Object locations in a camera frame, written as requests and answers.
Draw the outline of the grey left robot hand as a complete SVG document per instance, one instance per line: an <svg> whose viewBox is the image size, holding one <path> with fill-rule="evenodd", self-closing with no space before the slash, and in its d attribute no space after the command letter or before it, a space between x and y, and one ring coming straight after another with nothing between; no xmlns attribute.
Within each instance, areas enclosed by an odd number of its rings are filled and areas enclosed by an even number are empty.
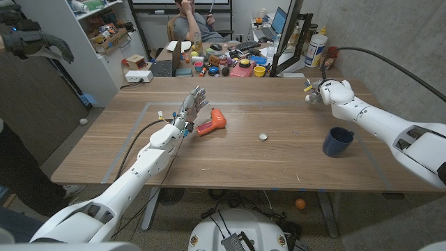
<svg viewBox="0 0 446 251"><path fill-rule="evenodd" d="M173 126L179 130L184 130L187 123L192 123L199 111L208 104L206 101L206 90L197 86L184 99L179 113L174 119Z"/></svg>

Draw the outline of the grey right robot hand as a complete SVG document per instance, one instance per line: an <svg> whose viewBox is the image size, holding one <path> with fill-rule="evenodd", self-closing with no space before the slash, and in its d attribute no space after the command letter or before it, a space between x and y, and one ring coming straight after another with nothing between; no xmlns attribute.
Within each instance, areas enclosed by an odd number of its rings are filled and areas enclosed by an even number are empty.
<svg viewBox="0 0 446 251"><path fill-rule="evenodd" d="M306 95L305 101L310 104L316 104L316 103L322 103L321 94L319 92L319 85L321 83L321 80L312 82L310 79L307 79L305 82L305 92L311 91L309 95Z"/></svg>

